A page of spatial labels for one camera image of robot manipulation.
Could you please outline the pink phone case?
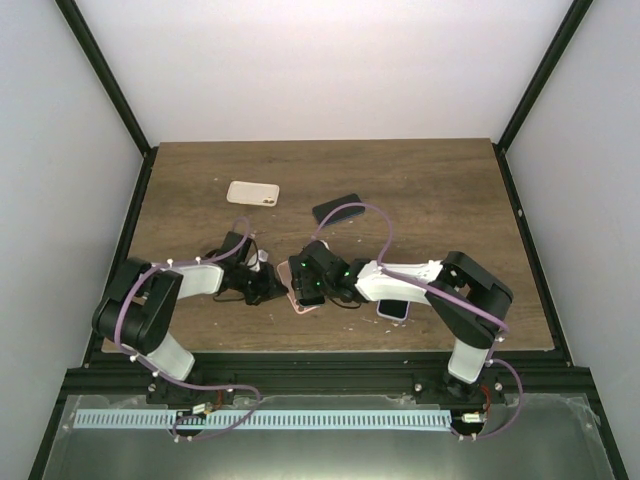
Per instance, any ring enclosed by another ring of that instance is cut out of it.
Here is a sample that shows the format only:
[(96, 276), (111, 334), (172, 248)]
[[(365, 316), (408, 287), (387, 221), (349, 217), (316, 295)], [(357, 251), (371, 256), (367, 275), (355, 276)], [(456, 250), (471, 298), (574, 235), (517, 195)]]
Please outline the pink phone case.
[(289, 267), (289, 263), (287, 261), (283, 261), (282, 263), (280, 263), (276, 267), (276, 271), (281, 283), (287, 288), (286, 296), (289, 302), (291, 303), (291, 306), (295, 313), (297, 313), (298, 315), (304, 315), (304, 314), (310, 313), (315, 309), (318, 309), (318, 306), (304, 307), (298, 304), (294, 294), (294, 290), (292, 288), (292, 284), (291, 284), (292, 274)]

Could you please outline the beige phone case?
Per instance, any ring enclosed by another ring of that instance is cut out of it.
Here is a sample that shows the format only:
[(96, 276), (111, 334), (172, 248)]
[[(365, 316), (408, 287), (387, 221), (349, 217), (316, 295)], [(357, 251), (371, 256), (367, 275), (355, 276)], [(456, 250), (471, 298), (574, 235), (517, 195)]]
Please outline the beige phone case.
[(232, 181), (226, 200), (232, 204), (274, 207), (277, 204), (280, 187), (275, 184)]

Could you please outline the black phone teal edge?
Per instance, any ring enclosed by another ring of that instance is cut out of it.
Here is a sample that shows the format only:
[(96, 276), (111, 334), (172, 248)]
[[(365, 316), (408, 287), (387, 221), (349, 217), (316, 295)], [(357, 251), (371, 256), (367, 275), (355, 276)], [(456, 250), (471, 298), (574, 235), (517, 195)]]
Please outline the black phone teal edge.
[(303, 308), (311, 308), (321, 306), (325, 303), (325, 298), (321, 295), (301, 298), (297, 301), (298, 305)]

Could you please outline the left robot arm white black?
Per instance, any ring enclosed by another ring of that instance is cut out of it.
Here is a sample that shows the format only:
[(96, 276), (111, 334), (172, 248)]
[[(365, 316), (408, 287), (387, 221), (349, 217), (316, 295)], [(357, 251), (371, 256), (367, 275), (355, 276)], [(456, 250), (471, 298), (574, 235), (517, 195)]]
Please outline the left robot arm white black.
[(229, 231), (220, 248), (190, 262), (152, 264), (131, 257), (117, 270), (94, 311), (94, 331), (170, 377), (169, 391), (181, 403), (196, 402), (203, 377), (192, 371), (193, 354), (169, 333), (176, 303), (195, 296), (238, 292), (249, 306), (283, 297), (265, 251), (249, 251), (253, 240)]

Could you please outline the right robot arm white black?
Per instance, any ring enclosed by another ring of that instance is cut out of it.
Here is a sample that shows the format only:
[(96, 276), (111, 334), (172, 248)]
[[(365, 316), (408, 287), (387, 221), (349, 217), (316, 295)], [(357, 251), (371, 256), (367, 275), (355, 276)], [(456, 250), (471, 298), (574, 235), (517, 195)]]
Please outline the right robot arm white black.
[(350, 263), (323, 241), (313, 241), (288, 259), (297, 305), (320, 306), (399, 301), (428, 305), (455, 338), (444, 378), (447, 396), (458, 403), (480, 390), (480, 374), (498, 338), (507, 333), (513, 292), (470, 256), (451, 251), (445, 259), (419, 264), (356, 259)]

